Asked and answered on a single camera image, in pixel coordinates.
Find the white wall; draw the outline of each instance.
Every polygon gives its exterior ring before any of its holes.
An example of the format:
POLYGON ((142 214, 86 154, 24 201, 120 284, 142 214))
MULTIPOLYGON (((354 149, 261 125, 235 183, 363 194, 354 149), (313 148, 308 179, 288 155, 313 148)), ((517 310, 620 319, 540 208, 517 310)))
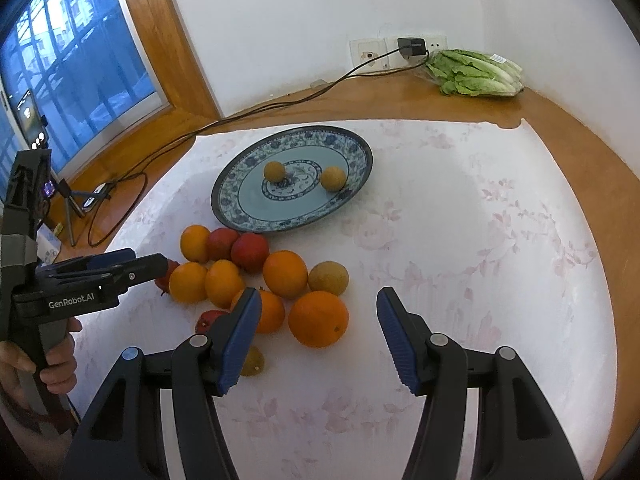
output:
POLYGON ((174 0, 223 114, 352 68, 349 40, 445 32, 482 48, 479 0, 174 0))
POLYGON ((482 0, 488 50, 640 176, 640 45, 611 0, 482 0))

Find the wall socket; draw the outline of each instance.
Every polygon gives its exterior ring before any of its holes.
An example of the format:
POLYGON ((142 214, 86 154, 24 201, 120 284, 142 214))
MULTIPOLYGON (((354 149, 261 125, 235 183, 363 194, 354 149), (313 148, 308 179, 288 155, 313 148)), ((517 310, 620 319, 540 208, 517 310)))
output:
MULTIPOLYGON (((349 46, 351 50, 351 61, 353 62, 354 68, 364 63, 367 59, 374 59, 388 52, 385 40, 353 40, 349 42, 349 46)), ((382 59, 372 61, 365 65, 358 70, 358 73, 382 72, 384 70, 389 70, 389 67, 389 58, 383 57, 382 59)))
MULTIPOLYGON (((430 54, 434 54, 439 50, 445 50, 447 47, 447 37, 444 34, 403 34, 402 36, 393 36, 391 38, 385 38, 386 41, 386 51, 391 52, 398 48, 398 38, 422 38, 424 40, 425 45, 427 46, 427 50, 430 54)), ((404 68, 409 66, 410 63, 415 63, 418 60, 411 58, 410 61, 407 61, 399 52, 395 54, 391 54, 388 57, 389 60, 389 68, 404 68)))

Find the hand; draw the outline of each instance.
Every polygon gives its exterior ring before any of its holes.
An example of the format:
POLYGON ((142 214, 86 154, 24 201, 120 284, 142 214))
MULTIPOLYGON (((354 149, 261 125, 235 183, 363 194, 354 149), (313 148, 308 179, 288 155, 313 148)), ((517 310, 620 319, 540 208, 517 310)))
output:
MULTIPOLYGON (((68 332, 80 332, 82 324, 72 317, 67 321, 66 329, 68 332)), ((40 379, 52 394, 68 394, 78 382, 75 374, 78 366, 74 357, 75 347, 73 336, 67 333, 64 341, 54 346, 46 355, 49 367, 40 372, 40 379)), ((36 365, 18 345, 9 341, 0 342, 0 385, 15 402, 27 410, 29 403, 20 387, 16 370, 33 374, 36 365)))

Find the silver screw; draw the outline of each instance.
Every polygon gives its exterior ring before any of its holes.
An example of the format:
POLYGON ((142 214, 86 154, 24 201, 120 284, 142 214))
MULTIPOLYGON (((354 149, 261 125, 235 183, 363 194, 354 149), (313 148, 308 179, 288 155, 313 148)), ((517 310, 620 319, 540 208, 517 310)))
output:
POLYGON ((436 346, 446 346, 449 343, 449 338, 444 334, 432 334, 429 341, 436 346))
POLYGON ((507 359, 507 361, 513 361, 516 358, 516 351, 513 348, 509 348, 508 346, 503 346, 500 348, 498 352, 500 357, 503 359, 507 359))
POLYGON ((130 346, 129 348, 125 349, 124 352, 122 352, 122 358, 125 361, 131 361, 136 357, 138 357, 138 349, 133 346, 130 346))
POLYGON ((189 344, 195 348, 199 348, 207 344, 209 339, 204 334, 198 334, 189 339, 189 344))

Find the black power adapter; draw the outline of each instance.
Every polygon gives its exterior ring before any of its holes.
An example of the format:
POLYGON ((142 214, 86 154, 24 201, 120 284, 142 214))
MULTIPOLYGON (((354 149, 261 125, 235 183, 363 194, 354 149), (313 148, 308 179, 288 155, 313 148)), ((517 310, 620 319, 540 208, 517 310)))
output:
POLYGON ((398 38, 398 48, 405 59, 427 55, 427 45, 422 38, 398 38))

